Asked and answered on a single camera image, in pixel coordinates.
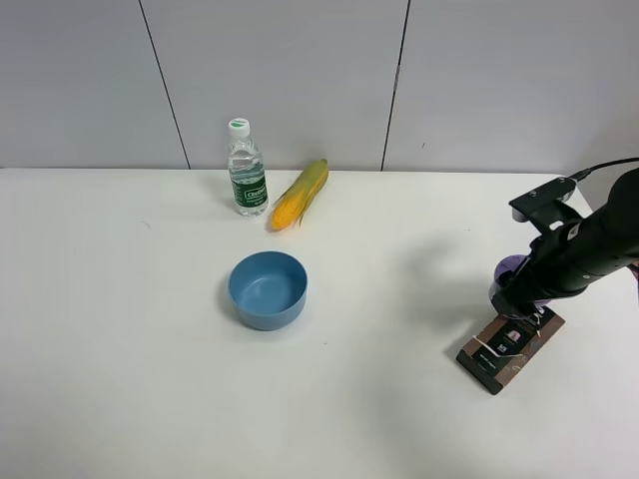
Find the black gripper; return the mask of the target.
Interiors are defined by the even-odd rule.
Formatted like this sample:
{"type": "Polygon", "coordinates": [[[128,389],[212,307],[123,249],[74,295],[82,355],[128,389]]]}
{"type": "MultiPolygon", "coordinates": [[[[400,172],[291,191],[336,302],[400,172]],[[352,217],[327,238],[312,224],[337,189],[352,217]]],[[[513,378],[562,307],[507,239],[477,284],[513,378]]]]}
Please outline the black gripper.
{"type": "Polygon", "coordinates": [[[532,258],[518,269],[499,269],[490,289],[495,311],[507,318],[540,314],[536,301],[569,297],[622,267],[622,227],[608,219],[585,219],[541,232],[532,258]]]}

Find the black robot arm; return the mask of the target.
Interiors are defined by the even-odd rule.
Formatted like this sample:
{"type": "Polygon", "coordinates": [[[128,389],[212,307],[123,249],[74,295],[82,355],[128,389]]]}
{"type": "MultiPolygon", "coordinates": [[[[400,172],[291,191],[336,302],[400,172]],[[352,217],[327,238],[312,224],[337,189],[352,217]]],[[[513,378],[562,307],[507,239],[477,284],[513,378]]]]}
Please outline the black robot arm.
{"type": "Polygon", "coordinates": [[[556,178],[509,202],[513,217],[531,223],[539,236],[515,270],[493,281],[490,301],[497,313],[529,318],[543,304],[579,295],[638,259],[638,171],[622,175],[607,203],[584,218],[567,200],[586,176],[556,178]]]}

